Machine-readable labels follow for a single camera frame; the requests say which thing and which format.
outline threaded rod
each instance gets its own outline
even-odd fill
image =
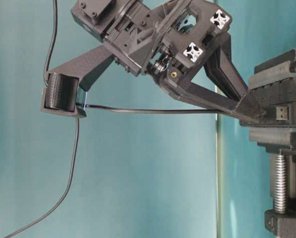
[[[284,155],[275,159],[275,196],[274,210],[278,214],[287,212],[287,160]]]

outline teal background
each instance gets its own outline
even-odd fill
[[[296,48],[296,0],[218,0],[233,16],[233,62],[244,79],[256,65]],[[269,160],[248,141],[248,128],[219,117],[220,237],[271,238],[264,211],[272,208]]]
[[[59,0],[51,67],[99,44]],[[150,7],[162,0],[149,0]],[[53,26],[51,0],[0,0],[0,238],[33,221],[64,192],[75,120],[41,113],[42,75]],[[200,83],[212,88],[204,74]],[[149,77],[112,65],[89,103],[185,109]],[[118,115],[81,120],[76,173],[63,204],[19,238],[213,238],[215,116]]]

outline black cable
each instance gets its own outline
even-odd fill
[[[110,108],[100,105],[90,105],[90,104],[77,104],[81,107],[101,109],[105,111],[115,112],[115,113],[127,113],[127,114],[223,114],[224,112],[220,110],[147,110],[147,109],[122,109],[122,108]]]
[[[66,187],[66,190],[63,194],[63,196],[60,198],[60,200],[54,205],[54,207],[48,211],[46,214],[44,214],[42,217],[40,217],[39,219],[35,220],[34,222],[24,226],[23,228],[7,235],[4,238],[11,238],[17,234],[19,234],[20,232],[25,231],[26,229],[30,228],[31,226],[34,226],[35,224],[39,223],[40,221],[42,221],[43,219],[45,219],[47,216],[49,216],[52,212],[54,212],[55,209],[58,208],[58,206],[60,206],[60,204],[63,202],[63,200],[66,198],[68,191],[70,189],[70,186],[72,184],[72,179],[73,179],[73,174],[74,174],[74,168],[75,168],[75,159],[76,159],[76,152],[77,152],[77,145],[78,145],[78,137],[79,137],[79,119],[76,119],[76,135],[75,135],[75,143],[74,143],[74,150],[73,150],[73,157],[72,157],[72,163],[71,163],[71,167],[70,167],[70,173],[69,173],[69,180],[68,180],[68,184]]]
[[[51,45],[50,45],[50,49],[47,55],[47,59],[46,59],[46,63],[45,63],[45,67],[44,67],[44,82],[45,85],[48,85],[47,79],[45,77],[46,72],[49,70],[49,65],[50,65],[50,60],[51,60],[51,56],[52,56],[52,52],[53,52],[53,48],[54,48],[54,44],[55,44],[55,40],[56,40],[56,36],[57,36],[57,30],[58,30],[58,3],[57,0],[53,0],[53,9],[54,9],[54,27],[53,27],[53,36],[52,36],[52,41],[51,41]],[[43,219],[45,219],[47,216],[49,216],[51,213],[53,213],[58,206],[60,206],[60,204],[64,201],[64,199],[66,198],[69,189],[71,187],[72,184],[72,179],[73,179],[73,175],[74,175],[74,168],[75,168],[75,160],[76,160],[76,152],[77,152],[77,146],[78,146],[78,138],[79,138],[79,118],[76,118],[76,134],[75,134],[75,143],[74,143],[74,149],[73,149],[73,156],[72,156],[72,162],[71,162],[71,167],[70,167],[70,173],[69,173],[69,179],[68,179],[68,183],[66,186],[66,190],[64,192],[64,194],[62,195],[62,197],[60,198],[60,200],[54,205],[54,207],[48,211],[46,214],[44,214],[42,217],[38,218],[37,220],[33,221],[32,223],[24,226],[23,228],[7,235],[4,238],[11,238],[17,234],[19,234],[20,232],[25,231],[26,229],[34,226],[35,224],[39,223],[40,221],[42,221]]]
[[[43,79],[46,86],[48,86],[48,79],[47,79],[46,73],[49,70],[51,56],[53,53],[55,41],[57,39],[57,34],[58,34],[58,1],[53,0],[53,35],[52,35],[52,40],[51,40],[49,52],[47,55],[47,59],[45,61],[44,74],[43,74]]]

